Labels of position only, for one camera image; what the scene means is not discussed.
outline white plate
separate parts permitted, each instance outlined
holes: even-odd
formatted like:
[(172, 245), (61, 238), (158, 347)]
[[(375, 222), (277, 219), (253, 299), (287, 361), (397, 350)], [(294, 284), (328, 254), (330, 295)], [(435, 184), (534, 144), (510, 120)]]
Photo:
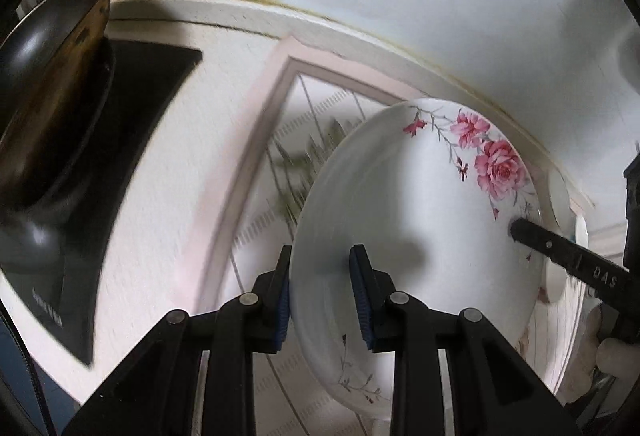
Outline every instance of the white plate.
[(359, 127), (325, 164), (298, 221), (291, 314), (313, 374), (343, 405), (391, 413), (394, 356), (362, 340), (348, 255), (363, 243), (374, 269), (429, 307), (480, 309), (516, 345), (542, 258), (508, 236), (540, 221), (524, 164), (503, 134), (453, 102), (400, 103)]

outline silver bolt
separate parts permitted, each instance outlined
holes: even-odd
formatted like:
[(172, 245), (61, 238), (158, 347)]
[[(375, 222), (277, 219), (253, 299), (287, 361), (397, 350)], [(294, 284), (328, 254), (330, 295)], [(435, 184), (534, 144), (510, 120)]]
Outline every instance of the silver bolt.
[(409, 296), (403, 291), (395, 291), (390, 296), (391, 302), (394, 304), (407, 304), (409, 302)]
[(186, 314), (182, 310), (171, 310), (166, 315), (166, 321), (169, 324), (180, 324), (182, 321), (184, 321), (185, 316)]
[(467, 308), (463, 315), (466, 320), (471, 322), (479, 322), (482, 320), (482, 314), (480, 313), (480, 310), (477, 310), (476, 308)]
[(253, 292), (243, 293), (240, 296), (240, 304), (244, 304), (245, 306), (251, 306), (258, 302), (258, 296)]

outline metal pan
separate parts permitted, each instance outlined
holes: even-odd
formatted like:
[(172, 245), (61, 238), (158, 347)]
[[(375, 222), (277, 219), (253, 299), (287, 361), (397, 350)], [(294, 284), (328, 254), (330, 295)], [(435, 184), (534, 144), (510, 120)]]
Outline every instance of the metal pan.
[(110, 0), (44, 0), (0, 46), (0, 207), (26, 209), (54, 186), (92, 114), (87, 77)]

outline black stove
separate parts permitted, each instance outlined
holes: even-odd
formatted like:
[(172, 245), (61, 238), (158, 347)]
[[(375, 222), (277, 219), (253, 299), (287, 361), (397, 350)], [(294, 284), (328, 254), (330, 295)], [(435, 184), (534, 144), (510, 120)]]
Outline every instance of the black stove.
[(202, 60), (199, 50), (179, 46), (111, 45), (113, 84), (68, 178), (79, 189), (70, 211), (62, 221), (54, 211), (19, 227), (0, 225), (4, 275), (38, 321), (85, 364), (93, 358), (100, 269), (127, 185), (166, 107)]

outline white wall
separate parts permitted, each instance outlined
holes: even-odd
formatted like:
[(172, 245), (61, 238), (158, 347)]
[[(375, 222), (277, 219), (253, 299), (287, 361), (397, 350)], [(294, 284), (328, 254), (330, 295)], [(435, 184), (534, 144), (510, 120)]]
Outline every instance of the white wall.
[(621, 0), (273, 0), (401, 46), (511, 114), (624, 220), (640, 139), (640, 31)]

